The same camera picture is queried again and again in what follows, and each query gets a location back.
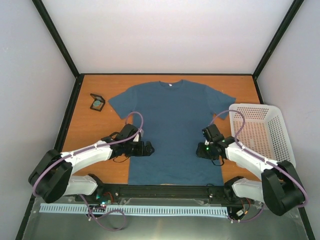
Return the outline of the blue t-shirt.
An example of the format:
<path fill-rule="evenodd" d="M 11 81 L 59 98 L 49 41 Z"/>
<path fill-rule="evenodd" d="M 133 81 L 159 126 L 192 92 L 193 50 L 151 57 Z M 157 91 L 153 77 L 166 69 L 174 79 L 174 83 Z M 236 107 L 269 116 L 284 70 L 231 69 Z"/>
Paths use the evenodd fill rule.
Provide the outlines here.
<path fill-rule="evenodd" d="M 180 80 L 147 82 L 128 88 L 108 103 L 121 119 L 134 113 L 143 140 L 155 151 L 130 158 L 129 185 L 194 185 L 224 183 L 222 170 L 196 155 L 202 129 L 214 115 L 224 119 L 236 99 L 207 85 Z"/>

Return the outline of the black brooch box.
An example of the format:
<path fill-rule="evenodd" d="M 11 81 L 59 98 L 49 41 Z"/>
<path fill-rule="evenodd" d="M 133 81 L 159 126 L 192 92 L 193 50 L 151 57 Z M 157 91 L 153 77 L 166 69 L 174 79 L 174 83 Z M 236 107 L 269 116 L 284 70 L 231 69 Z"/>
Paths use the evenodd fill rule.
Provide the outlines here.
<path fill-rule="evenodd" d="M 102 109 L 104 108 L 106 100 L 101 95 L 98 95 L 98 94 L 91 93 L 90 96 L 93 98 L 93 102 L 90 106 L 90 109 L 101 112 Z"/>

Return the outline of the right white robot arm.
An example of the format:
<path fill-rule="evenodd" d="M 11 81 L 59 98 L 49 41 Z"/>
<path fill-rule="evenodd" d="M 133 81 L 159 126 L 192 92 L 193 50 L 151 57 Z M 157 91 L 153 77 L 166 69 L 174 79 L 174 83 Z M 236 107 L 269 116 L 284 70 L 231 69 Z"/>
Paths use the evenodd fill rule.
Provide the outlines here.
<path fill-rule="evenodd" d="M 243 145 L 236 136 L 224 137 L 215 124 L 202 129 L 202 134 L 205 141 L 196 150 L 199 158 L 212 162 L 228 159 L 259 179 L 235 180 L 231 188 L 238 198 L 262 202 L 277 216 L 308 203 L 306 190 L 291 162 L 264 157 Z"/>

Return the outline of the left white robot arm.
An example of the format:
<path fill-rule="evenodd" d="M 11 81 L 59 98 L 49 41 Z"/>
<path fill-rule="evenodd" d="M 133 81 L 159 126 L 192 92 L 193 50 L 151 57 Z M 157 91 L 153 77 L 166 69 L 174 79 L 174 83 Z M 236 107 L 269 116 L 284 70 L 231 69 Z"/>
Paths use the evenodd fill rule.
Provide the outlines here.
<path fill-rule="evenodd" d="M 62 196 L 87 195 L 92 201 L 103 198 L 102 181 L 94 174 L 76 176 L 75 173 L 119 156 L 148 157 L 155 149 L 150 141 L 141 140 L 143 130 L 127 123 L 121 131 L 96 143 L 70 152 L 51 149 L 45 153 L 28 178 L 35 196 L 46 203 L 54 203 Z"/>

